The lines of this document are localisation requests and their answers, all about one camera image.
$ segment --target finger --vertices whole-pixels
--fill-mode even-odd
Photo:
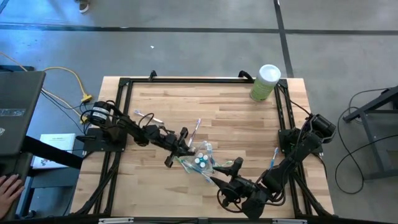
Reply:
[[[2,183],[7,179],[7,177],[4,175],[2,177],[0,177],[0,186],[2,185]]]
[[[10,196],[12,195],[12,193],[15,191],[15,189],[17,189],[17,188],[20,186],[21,183],[22,183],[21,180],[15,181],[15,183],[13,183],[13,184],[6,190],[6,192],[4,193],[4,196],[10,197]]]
[[[4,194],[8,187],[18,178],[17,175],[12,175],[0,187],[0,195]]]
[[[10,202],[13,202],[16,198],[18,198],[18,197],[21,195],[21,193],[24,191],[24,189],[25,189],[24,186],[20,187],[15,193],[13,193],[13,194],[8,198],[8,200],[10,200]]]

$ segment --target wooden table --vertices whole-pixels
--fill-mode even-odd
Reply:
[[[119,78],[104,77],[98,100],[115,100]],[[287,81],[292,101],[309,110],[304,80],[290,78]],[[242,157],[240,174],[256,180],[268,168],[278,146],[279,120],[274,94],[266,101],[256,103],[249,97],[250,88],[250,84],[135,83],[129,116],[138,121],[140,117],[134,114],[135,109],[144,114],[153,112],[156,118],[165,122],[167,129],[177,133],[183,126],[192,132],[196,120],[201,118],[194,143],[212,143],[214,158],[219,163]],[[294,105],[293,111],[296,125],[301,127],[306,114]],[[171,169],[166,168],[167,155],[168,151],[153,145],[139,147],[129,136],[119,167],[112,216],[245,217],[242,213],[222,209],[216,199],[218,188],[207,183],[200,174],[185,173],[177,162]],[[103,157],[104,153],[95,152],[83,161],[72,212],[81,208],[97,187]],[[275,164],[282,159],[283,155],[278,154]],[[322,164],[313,155],[303,164],[309,189],[324,208],[333,213]],[[220,173],[216,176],[229,180]],[[285,189],[286,203],[281,207],[266,206],[262,218],[294,217],[289,184]],[[301,190],[297,192],[300,208],[304,211]],[[101,211],[107,193],[105,189]]]

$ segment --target gray floor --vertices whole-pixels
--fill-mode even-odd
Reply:
[[[92,1],[90,10],[81,15],[72,0],[48,0],[40,4],[33,0],[14,0],[3,10],[0,23],[278,28],[272,0]],[[393,0],[280,0],[280,6],[286,29],[398,30],[398,2]],[[287,36],[294,76],[305,79],[312,111],[335,123],[356,92],[397,85],[397,42],[397,35]],[[240,70],[254,75],[261,65],[272,63],[286,77],[279,34],[2,30],[0,49],[38,70],[49,66],[68,67],[80,74],[87,92],[95,96],[105,75],[148,75],[151,70],[160,76],[235,77]],[[0,64],[10,62],[0,58]],[[70,74],[48,72],[45,87],[72,104],[79,104],[81,94]],[[360,95],[354,105],[363,105],[378,94]],[[341,123],[341,132],[351,150],[367,143],[358,124]],[[40,97],[29,135],[38,138],[43,133],[78,134],[79,130],[54,105]],[[397,142],[398,139],[390,140],[389,147],[394,148]],[[324,149],[337,215],[398,222],[397,177],[367,181],[360,193],[344,194],[334,181],[335,167],[346,154],[341,141],[335,138]],[[364,172],[372,170],[370,148],[356,157]],[[352,161],[344,162],[339,172],[342,187],[346,190],[359,187],[359,172]],[[43,217],[59,215],[68,201],[57,196],[62,194],[59,189],[37,191],[32,208]]]

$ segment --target human hand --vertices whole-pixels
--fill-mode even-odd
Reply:
[[[25,189],[24,186],[20,186],[22,183],[21,180],[15,181],[17,178],[18,174],[12,175],[8,179],[6,176],[0,177],[0,219],[7,214],[13,201],[15,201]]]

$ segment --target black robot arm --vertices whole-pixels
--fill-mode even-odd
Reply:
[[[85,111],[82,116],[85,113],[89,113],[88,119],[91,124],[101,128],[107,144],[121,141],[123,132],[127,132],[139,146],[146,146],[151,142],[170,151],[170,155],[165,160],[165,165],[169,168],[173,164],[174,157],[193,156],[195,154],[190,151],[189,146],[185,143],[185,138],[188,136],[188,129],[185,127],[182,128],[179,137],[174,134],[174,131],[167,130],[164,126],[147,124],[140,127],[128,115],[123,114],[117,107],[107,101],[94,103],[93,109]]]
[[[225,196],[222,202],[219,200],[221,206],[230,212],[243,212],[248,218],[257,219],[261,216],[265,205],[281,205],[281,203],[274,204],[273,202],[285,200],[284,187],[288,175],[293,175],[299,182],[298,176],[295,175],[297,166],[323,143],[330,142],[335,134],[335,128],[335,125],[323,116],[311,114],[301,130],[290,130],[289,135],[284,138],[284,145],[293,146],[294,150],[279,165],[263,172],[256,182],[238,175],[243,163],[243,159],[240,157],[234,161],[231,167],[214,167],[215,170],[231,176],[228,183],[211,177],[220,188],[218,197],[220,193]],[[329,215],[316,201],[307,186],[303,182],[298,184],[301,188],[306,188],[304,193],[310,197],[310,202],[315,210],[322,215]],[[242,202],[240,208],[237,203],[242,198],[246,198],[246,200]],[[239,211],[231,211],[226,208],[230,203],[234,203]]]

